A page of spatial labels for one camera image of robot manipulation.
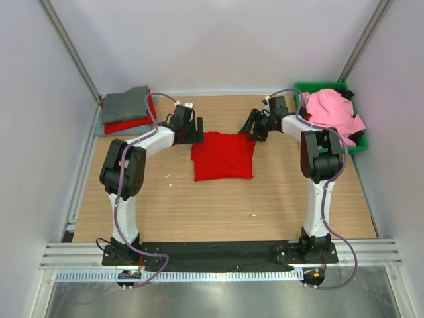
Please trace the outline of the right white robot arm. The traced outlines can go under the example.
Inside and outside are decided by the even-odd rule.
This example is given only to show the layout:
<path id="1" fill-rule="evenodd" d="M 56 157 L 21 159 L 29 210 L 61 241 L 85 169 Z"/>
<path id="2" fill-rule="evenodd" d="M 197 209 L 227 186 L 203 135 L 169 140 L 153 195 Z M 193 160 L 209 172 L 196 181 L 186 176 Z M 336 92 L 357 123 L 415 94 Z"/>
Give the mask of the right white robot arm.
<path id="1" fill-rule="evenodd" d="M 263 142 L 269 132 L 279 131 L 300 142 L 301 172 L 308 185 L 307 216 L 299 242 L 283 248 L 281 254 L 293 252 L 295 260 L 318 262 L 331 251 L 331 196 L 336 179 L 345 169 L 339 134 L 289 111 L 282 95 L 267 95 L 262 102 L 264 108 L 252 109 L 238 133 Z"/>

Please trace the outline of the folded grey t shirt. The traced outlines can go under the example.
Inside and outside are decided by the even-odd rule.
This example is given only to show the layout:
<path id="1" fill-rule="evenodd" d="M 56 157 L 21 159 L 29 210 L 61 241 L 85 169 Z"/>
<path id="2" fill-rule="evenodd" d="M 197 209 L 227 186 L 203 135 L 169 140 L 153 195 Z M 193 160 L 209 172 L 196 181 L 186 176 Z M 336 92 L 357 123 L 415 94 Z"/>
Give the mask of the folded grey t shirt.
<path id="1" fill-rule="evenodd" d="M 143 119 L 148 115 L 144 98 L 147 86 L 134 87 L 124 93 L 110 93 L 102 101 L 103 124 Z"/>

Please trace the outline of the aluminium front rail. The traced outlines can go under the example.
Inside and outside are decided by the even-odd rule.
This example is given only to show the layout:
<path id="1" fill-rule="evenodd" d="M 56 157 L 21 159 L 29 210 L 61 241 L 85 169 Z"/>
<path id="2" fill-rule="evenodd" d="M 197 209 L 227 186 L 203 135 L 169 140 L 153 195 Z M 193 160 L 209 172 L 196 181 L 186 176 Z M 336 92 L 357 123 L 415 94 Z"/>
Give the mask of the aluminium front rail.
<path id="1" fill-rule="evenodd" d="M 398 248 L 392 239 L 349 240 L 360 266 L 401 266 Z M 94 243 L 49 243 L 43 253 L 40 268 L 98 268 L 103 253 Z"/>

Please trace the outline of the left aluminium frame post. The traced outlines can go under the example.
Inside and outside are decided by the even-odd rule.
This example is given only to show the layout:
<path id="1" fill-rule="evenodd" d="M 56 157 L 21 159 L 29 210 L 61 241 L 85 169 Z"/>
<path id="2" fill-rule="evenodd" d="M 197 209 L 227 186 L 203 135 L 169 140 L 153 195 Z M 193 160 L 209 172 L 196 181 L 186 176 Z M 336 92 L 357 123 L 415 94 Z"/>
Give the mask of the left aluminium frame post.
<path id="1" fill-rule="evenodd" d="M 72 39 L 69 37 L 68 32 L 66 31 L 66 28 L 64 27 L 51 1 L 38 0 L 38 3 L 40 4 L 43 11 L 45 12 L 47 19 L 49 20 L 56 34 L 58 35 L 58 38 L 60 39 L 61 43 L 66 49 L 70 59 L 74 63 L 74 66 L 79 72 L 88 90 L 90 91 L 90 93 L 92 94 L 96 102 L 99 102 L 101 98 L 101 94 L 96 88 L 91 76 L 89 75 L 87 68 L 85 67 L 82 59 L 80 58 L 80 55 L 78 54 L 76 47 L 74 46 L 74 43 L 72 42 Z"/>

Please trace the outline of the right aluminium frame post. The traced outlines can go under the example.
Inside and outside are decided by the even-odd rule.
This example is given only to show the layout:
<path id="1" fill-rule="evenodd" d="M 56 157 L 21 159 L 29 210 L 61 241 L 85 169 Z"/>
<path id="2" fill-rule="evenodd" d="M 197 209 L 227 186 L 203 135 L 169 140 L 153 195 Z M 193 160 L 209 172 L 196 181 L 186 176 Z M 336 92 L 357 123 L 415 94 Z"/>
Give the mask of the right aluminium frame post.
<path id="1" fill-rule="evenodd" d="M 379 0 L 377 2 L 377 5 L 365 24 L 358 41 L 354 45 L 352 52 L 344 64 L 344 67 L 337 78 L 337 82 L 345 82 L 348 79 L 393 2 L 393 0 Z"/>

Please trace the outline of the aluminium frame post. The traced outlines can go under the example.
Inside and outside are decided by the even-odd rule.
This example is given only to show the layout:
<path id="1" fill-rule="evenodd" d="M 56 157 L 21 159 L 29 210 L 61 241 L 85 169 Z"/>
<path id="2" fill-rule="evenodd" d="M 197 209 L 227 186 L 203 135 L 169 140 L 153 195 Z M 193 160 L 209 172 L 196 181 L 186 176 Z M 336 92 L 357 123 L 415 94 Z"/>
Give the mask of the aluminium frame post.
<path id="1" fill-rule="evenodd" d="M 379 0 L 377 2 L 377 5 L 365 24 L 358 41 L 354 45 L 352 52 L 344 64 L 344 67 L 337 78 L 337 82 L 345 82 L 348 79 L 393 2 L 393 0 Z"/>
<path id="2" fill-rule="evenodd" d="M 70 59 L 74 63 L 74 66 L 79 72 L 88 90 L 90 91 L 90 93 L 92 94 L 96 102 L 99 102 L 101 98 L 101 94 L 96 88 L 91 76 L 89 75 L 87 68 L 85 67 L 82 59 L 80 58 L 80 55 L 78 54 L 76 47 L 74 46 L 74 43 L 72 42 L 72 39 L 69 37 L 68 32 L 66 31 L 66 28 L 64 27 L 51 1 L 38 0 L 38 3 L 40 4 L 43 11 L 45 12 L 47 19 L 49 20 L 56 34 L 58 35 L 58 38 L 60 39 L 61 43 L 66 49 Z"/>

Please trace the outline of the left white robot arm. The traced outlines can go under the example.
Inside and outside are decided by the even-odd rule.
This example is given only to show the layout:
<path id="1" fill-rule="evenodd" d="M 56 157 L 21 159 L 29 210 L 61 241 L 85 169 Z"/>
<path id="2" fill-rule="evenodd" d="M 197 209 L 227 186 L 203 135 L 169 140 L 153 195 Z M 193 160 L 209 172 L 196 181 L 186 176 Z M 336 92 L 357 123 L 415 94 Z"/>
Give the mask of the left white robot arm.
<path id="1" fill-rule="evenodd" d="M 112 141 L 99 177 L 113 210 L 113 233 L 103 250 L 102 265 L 134 265 L 141 257 L 136 197 L 147 160 L 175 145 L 202 141 L 203 119 L 196 117 L 193 103 L 176 103 L 164 122 L 138 138 Z"/>

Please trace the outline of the folded red t shirt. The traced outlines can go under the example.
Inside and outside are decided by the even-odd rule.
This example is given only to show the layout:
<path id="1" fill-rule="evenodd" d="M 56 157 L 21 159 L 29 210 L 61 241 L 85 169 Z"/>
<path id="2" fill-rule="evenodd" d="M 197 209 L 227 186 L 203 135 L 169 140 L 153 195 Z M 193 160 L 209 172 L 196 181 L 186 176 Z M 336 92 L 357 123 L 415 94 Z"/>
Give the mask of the folded red t shirt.
<path id="1" fill-rule="evenodd" d="M 104 123 L 104 124 L 106 124 L 106 127 L 108 129 L 122 130 L 122 129 L 141 126 L 141 125 L 152 125 L 153 120 L 150 117 L 150 115 L 147 114 L 147 116 L 145 118 L 141 118 L 141 119 L 121 121 L 121 122 L 116 122 L 116 123 Z"/>

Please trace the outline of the red t shirt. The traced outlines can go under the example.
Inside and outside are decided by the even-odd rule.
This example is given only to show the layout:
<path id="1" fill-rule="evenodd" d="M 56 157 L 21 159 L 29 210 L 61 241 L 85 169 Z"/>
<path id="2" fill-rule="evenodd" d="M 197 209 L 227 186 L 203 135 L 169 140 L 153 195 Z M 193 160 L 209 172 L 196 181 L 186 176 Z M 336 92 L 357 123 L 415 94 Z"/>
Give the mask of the red t shirt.
<path id="1" fill-rule="evenodd" d="M 249 134 L 204 133 L 203 142 L 191 148 L 194 180 L 253 178 L 252 159 L 256 143 L 249 138 Z"/>
<path id="2" fill-rule="evenodd" d="M 116 123 L 104 123 L 104 124 L 106 124 L 106 127 L 108 129 L 122 130 L 122 129 L 141 126 L 141 125 L 152 125 L 153 120 L 150 117 L 150 115 L 147 114 L 147 116 L 145 118 L 141 118 L 141 119 L 121 121 L 121 122 L 116 122 Z"/>

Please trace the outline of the folded blue-grey t shirt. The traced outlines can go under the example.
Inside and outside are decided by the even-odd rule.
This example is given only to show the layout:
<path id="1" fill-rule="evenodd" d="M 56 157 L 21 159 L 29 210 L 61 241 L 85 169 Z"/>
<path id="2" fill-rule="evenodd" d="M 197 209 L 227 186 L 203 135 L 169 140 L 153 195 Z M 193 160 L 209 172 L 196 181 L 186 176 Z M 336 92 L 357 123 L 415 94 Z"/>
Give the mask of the folded blue-grey t shirt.
<path id="1" fill-rule="evenodd" d="M 116 129 L 108 129 L 106 127 L 106 124 L 101 123 L 100 121 L 97 122 L 95 126 L 94 135 L 98 137 L 104 137 L 104 136 L 130 136 L 130 135 L 143 135 L 145 133 L 148 133 L 152 130 L 152 125 L 141 125 L 137 127 L 122 129 L 122 130 L 116 130 Z"/>

